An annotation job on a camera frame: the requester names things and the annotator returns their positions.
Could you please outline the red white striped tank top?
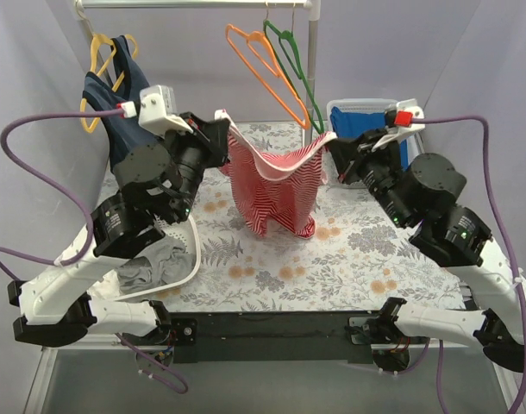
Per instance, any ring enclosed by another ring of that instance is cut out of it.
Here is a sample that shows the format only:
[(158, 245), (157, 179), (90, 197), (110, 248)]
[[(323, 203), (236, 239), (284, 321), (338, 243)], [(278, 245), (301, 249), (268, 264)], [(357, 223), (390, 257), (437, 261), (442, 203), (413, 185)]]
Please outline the red white striped tank top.
[(214, 119), (229, 122), (229, 161), (219, 171), (229, 178), (235, 206), (246, 225), (264, 236), (273, 220), (295, 236), (310, 239), (316, 231), (311, 212), (318, 189), (326, 182), (322, 156), (336, 133), (326, 132), (307, 146), (274, 154), (260, 151), (226, 110), (217, 110)]

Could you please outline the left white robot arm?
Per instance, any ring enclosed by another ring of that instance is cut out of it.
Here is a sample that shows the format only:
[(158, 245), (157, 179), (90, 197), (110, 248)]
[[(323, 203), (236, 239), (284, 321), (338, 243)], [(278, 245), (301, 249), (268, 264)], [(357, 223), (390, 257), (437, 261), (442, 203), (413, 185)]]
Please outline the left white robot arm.
[(153, 345), (169, 338), (171, 319), (161, 302), (128, 304), (87, 292), (106, 273), (163, 239), (159, 220), (170, 225), (189, 220), (204, 170), (228, 161), (228, 119), (204, 122), (184, 113), (164, 122), (164, 131), (176, 131), (176, 138), (138, 147), (124, 161), (136, 188), (161, 186), (166, 170), (178, 176), (171, 187), (146, 196), (122, 189), (94, 211), (84, 210), (85, 226), (56, 260), (17, 254), (47, 265), (34, 279), (15, 279), (8, 286), (9, 302), (21, 312), (13, 323), (17, 341), (57, 348), (90, 332), (128, 333)]

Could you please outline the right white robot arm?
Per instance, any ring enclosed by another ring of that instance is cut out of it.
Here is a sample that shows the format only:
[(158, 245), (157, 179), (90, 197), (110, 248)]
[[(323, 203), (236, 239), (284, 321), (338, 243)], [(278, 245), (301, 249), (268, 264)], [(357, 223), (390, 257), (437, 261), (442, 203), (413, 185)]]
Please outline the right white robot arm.
[(466, 178), (444, 156), (419, 154), (407, 168), (397, 141), (377, 149), (384, 129), (357, 138), (337, 138), (329, 150), (343, 184), (360, 180), (393, 224), (413, 228), (409, 242), (421, 254), (468, 285), (477, 310), (440, 310), (389, 298), (365, 322), (346, 330), (360, 342), (394, 343), (436, 338), (479, 348), (512, 372), (524, 370), (526, 355), (517, 287), (519, 283), (490, 228), (457, 199)]

